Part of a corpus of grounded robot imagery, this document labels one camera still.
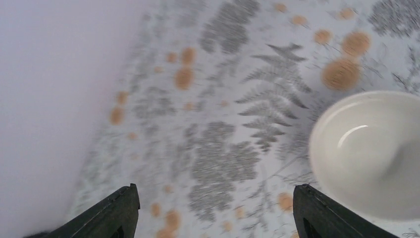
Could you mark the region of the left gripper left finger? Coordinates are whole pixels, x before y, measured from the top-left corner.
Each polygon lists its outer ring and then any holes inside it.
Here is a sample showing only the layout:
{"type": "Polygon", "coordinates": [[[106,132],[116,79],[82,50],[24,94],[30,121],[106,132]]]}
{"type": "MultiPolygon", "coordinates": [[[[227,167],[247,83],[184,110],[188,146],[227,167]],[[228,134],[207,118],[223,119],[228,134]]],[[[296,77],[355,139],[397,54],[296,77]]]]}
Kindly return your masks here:
{"type": "Polygon", "coordinates": [[[133,238],[140,200],[135,184],[123,186],[46,238],[133,238]]]}

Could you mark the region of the beige bowl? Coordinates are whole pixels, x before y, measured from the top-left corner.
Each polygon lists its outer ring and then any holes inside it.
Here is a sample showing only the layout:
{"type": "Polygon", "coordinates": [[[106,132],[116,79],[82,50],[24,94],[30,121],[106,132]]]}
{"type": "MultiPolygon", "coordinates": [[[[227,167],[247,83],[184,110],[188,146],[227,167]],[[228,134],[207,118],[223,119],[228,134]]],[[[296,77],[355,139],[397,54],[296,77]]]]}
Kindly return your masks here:
{"type": "Polygon", "coordinates": [[[309,138],[322,190],[368,218],[420,218],[420,99],[371,91],[329,107],[309,138]]]}

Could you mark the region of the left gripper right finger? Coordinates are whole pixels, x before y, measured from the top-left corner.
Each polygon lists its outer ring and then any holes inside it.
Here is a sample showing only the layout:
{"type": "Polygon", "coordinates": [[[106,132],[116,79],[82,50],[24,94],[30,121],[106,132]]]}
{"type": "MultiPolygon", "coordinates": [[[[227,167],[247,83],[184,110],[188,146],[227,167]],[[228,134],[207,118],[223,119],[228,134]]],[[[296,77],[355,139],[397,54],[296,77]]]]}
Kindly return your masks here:
{"type": "Polygon", "coordinates": [[[300,238],[395,238],[309,184],[293,191],[293,216],[300,238]]]}

